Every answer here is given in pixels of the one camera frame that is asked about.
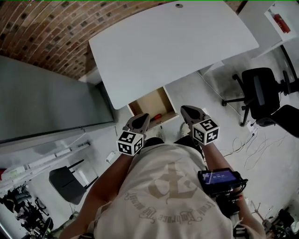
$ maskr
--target black pants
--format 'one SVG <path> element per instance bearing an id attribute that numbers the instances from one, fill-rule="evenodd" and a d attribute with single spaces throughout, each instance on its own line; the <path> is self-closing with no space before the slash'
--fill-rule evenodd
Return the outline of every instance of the black pants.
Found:
<path id="1" fill-rule="evenodd" d="M 157 144 L 164 144 L 164 141 L 160 138 L 157 138 L 157 137 L 153 137 L 153 138 L 150 138 L 148 140 L 146 140 L 146 144 L 144 145 L 144 147 L 149 147 L 149 146 L 154 146 L 154 145 L 157 145 Z M 194 149 L 196 149 L 197 151 L 200 152 L 201 156 L 204 158 L 203 154 L 202 154 L 202 149 L 199 145 L 195 145 L 194 142 L 193 142 L 193 139 L 187 135 L 181 139 L 179 139 L 178 141 L 174 142 L 175 144 L 181 144 L 181 145 L 185 145 L 185 146 L 189 146 L 189 147 L 192 147 Z"/>

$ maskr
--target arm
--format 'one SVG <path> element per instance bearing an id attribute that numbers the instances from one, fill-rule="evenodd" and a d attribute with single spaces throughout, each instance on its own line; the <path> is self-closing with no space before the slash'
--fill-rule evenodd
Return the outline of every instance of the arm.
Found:
<path id="1" fill-rule="evenodd" d="M 213 143 L 205 146 L 202 145 L 201 147 L 205 154 L 206 163 L 209 170 L 222 168 L 230 168 L 233 170 Z M 261 237 L 266 238 L 263 226 L 252 216 L 245 200 L 238 201 L 237 205 L 240 207 L 239 217 L 243 218 L 242 224 L 252 228 Z"/>
<path id="2" fill-rule="evenodd" d="M 120 155 L 98 178 L 90 188 L 78 218 L 64 229 L 60 239 L 70 239 L 86 233 L 89 224 L 95 219 L 98 208 L 114 200 L 118 195 L 132 160 L 132 156 Z"/>

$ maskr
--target chair backrest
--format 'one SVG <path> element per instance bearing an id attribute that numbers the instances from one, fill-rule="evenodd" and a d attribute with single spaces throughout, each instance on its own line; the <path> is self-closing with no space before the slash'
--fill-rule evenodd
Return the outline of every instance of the chair backrest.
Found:
<path id="1" fill-rule="evenodd" d="M 284 105 L 274 114 L 256 121 L 262 127 L 270 124 L 278 124 L 291 135 L 299 138 L 299 109 L 290 105 Z"/>
<path id="2" fill-rule="evenodd" d="M 244 94 L 249 103 L 252 118 L 258 120 L 270 116 L 279 109 L 277 81 L 270 68 L 255 68 L 242 73 Z"/>
<path id="3" fill-rule="evenodd" d="M 75 205 L 80 203 L 86 193 L 86 189 L 66 166 L 50 171 L 49 182 L 67 202 Z"/>

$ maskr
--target office chair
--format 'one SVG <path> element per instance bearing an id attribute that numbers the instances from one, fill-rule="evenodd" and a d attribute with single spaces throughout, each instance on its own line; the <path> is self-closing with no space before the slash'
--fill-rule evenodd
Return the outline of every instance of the office chair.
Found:
<path id="1" fill-rule="evenodd" d="M 299 91 L 299 81 L 290 83 L 286 71 L 283 71 L 285 81 L 278 83 L 270 68 L 255 68 L 246 70 L 242 73 L 242 80 L 238 75 L 233 75 L 237 80 L 245 95 L 244 98 L 223 100 L 222 106 L 229 102 L 243 101 L 245 106 L 244 120 L 240 123 L 245 126 L 249 110 L 251 116 L 256 120 L 259 126 L 265 127 L 278 124 L 293 136 L 299 138 L 299 127 L 296 127 L 299 121 L 299 109 L 290 105 L 284 105 L 280 108 L 279 93 L 284 95 Z"/>
<path id="2" fill-rule="evenodd" d="M 64 166 L 59 169 L 50 171 L 49 182 L 57 190 L 67 202 L 78 205 L 85 194 L 86 190 L 99 178 L 96 177 L 91 183 L 86 186 L 82 186 L 70 171 L 71 168 L 82 163 L 84 159 L 67 167 Z"/>

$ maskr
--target white t-shirt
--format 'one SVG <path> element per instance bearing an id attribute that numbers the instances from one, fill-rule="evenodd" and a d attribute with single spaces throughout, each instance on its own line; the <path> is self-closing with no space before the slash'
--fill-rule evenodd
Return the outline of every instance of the white t-shirt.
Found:
<path id="1" fill-rule="evenodd" d="M 161 144 L 142 149 L 119 195 L 99 208 L 89 232 L 95 239 L 233 238 L 231 220 L 202 190 L 200 170 L 205 165 L 193 148 Z"/>

